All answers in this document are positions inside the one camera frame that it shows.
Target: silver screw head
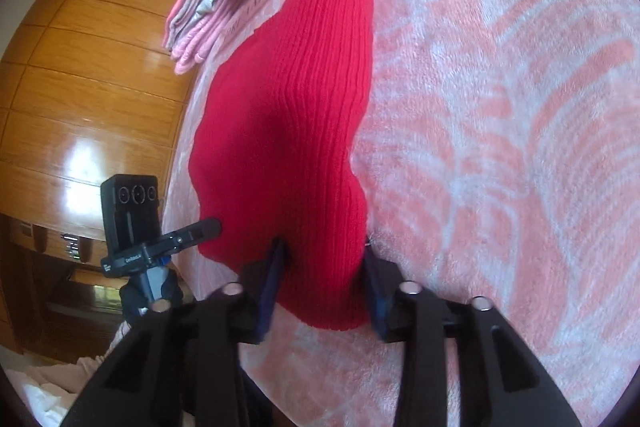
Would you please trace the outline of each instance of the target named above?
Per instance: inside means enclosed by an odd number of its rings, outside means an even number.
[[[400,283],[400,291],[407,295],[416,295],[422,291],[422,286],[415,281],[404,281]]]
[[[243,291],[244,288],[239,282],[230,282],[229,284],[225,284],[225,287],[222,288],[222,293],[225,295],[240,295]]]
[[[470,303],[479,312],[487,312],[494,307],[494,303],[491,302],[491,299],[483,296],[472,298]]]

